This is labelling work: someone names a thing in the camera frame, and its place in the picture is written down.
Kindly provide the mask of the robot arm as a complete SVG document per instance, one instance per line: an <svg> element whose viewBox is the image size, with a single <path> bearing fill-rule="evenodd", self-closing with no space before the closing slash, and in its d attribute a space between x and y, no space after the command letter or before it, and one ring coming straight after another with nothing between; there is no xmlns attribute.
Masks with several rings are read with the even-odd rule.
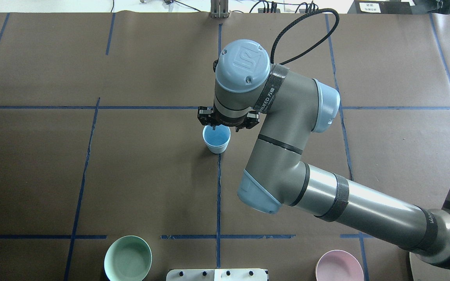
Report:
<svg viewBox="0 0 450 281"><path fill-rule="evenodd" d="M198 109L204 126L250 129L266 115L237 191L243 203L269 214L294 206L450 270L450 190L441 209L426 210L301 161L309 135L339 112L336 89L274 64L248 39L225 46L214 71L214 105Z"/></svg>

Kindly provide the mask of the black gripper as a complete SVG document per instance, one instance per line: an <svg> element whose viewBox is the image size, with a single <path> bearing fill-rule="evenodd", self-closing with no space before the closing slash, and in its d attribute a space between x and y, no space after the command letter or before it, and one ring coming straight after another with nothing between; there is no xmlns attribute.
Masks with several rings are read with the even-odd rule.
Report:
<svg viewBox="0 0 450 281"><path fill-rule="evenodd" d="M260 114L255 110L247 113L240 113L239 117L227 117L220 113L216 107L198 107L198 120L203 126L211 126L216 130L219 125L236 128L236 132L241 129L251 129L260 123Z"/></svg>

